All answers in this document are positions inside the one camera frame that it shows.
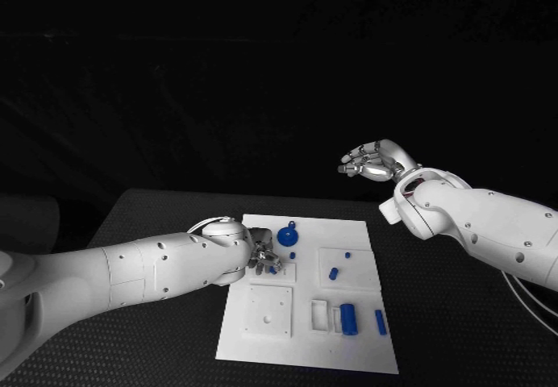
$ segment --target dark background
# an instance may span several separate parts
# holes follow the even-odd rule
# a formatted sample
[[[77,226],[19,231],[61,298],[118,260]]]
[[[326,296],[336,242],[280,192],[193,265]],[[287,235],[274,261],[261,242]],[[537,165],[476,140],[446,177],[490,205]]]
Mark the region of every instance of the dark background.
[[[58,199],[81,248],[129,188],[385,201],[391,182],[336,168],[388,138],[557,208],[557,11],[3,2],[2,191]]]

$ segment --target blue object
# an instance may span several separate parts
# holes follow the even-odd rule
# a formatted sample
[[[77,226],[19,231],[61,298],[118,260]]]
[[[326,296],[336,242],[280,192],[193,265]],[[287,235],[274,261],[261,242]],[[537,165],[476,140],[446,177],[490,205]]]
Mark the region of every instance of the blue object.
[[[355,315],[355,306],[352,304],[343,304],[339,308],[341,327],[343,329],[343,335],[358,335],[358,317]]]
[[[332,272],[329,273],[329,279],[332,281],[335,281],[335,279],[338,278],[338,273],[339,273],[339,269],[338,268],[333,268],[332,269]]]
[[[299,241],[299,233],[294,227],[296,224],[290,221],[289,227],[283,227],[277,233],[277,241],[287,247],[293,246],[293,244]]]
[[[384,323],[384,315],[381,310],[375,312],[375,321],[378,322],[378,329],[381,330],[381,335],[387,335],[387,324]]]

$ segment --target table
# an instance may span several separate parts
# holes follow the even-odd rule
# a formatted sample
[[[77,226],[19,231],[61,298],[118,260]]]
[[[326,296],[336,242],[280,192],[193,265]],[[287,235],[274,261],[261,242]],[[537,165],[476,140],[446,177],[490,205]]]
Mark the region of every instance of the table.
[[[390,226],[379,203],[133,189],[95,248],[186,231],[205,218],[270,214],[364,220],[400,375],[215,360],[228,287],[104,313],[68,327],[0,382],[29,385],[558,385],[558,343],[516,301],[501,272],[457,241]]]

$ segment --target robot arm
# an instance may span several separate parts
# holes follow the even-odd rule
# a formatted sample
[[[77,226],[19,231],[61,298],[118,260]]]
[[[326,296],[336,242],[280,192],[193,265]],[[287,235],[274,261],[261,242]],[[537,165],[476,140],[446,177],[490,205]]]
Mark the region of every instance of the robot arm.
[[[173,298],[274,266],[271,231],[231,218],[202,236],[176,233],[46,256],[0,252],[0,380],[71,324],[124,306]]]
[[[342,162],[342,173],[398,183],[381,204],[391,224],[403,220],[421,239],[450,235],[486,264],[558,291],[557,211],[423,168],[388,139],[353,149]]]

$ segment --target black tablecloth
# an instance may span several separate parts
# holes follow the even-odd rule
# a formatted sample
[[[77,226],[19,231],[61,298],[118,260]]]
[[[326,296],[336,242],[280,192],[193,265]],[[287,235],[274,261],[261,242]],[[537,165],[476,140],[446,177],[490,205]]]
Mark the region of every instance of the black tablecloth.
[[[104,313],[68,327],[2,386],[558,385],[558,343],[501,272],[446,236],[390,226],[379,203],[130,190],[91,248],[242,214],[366,221],[400,375],[215,360],[228,286]]]

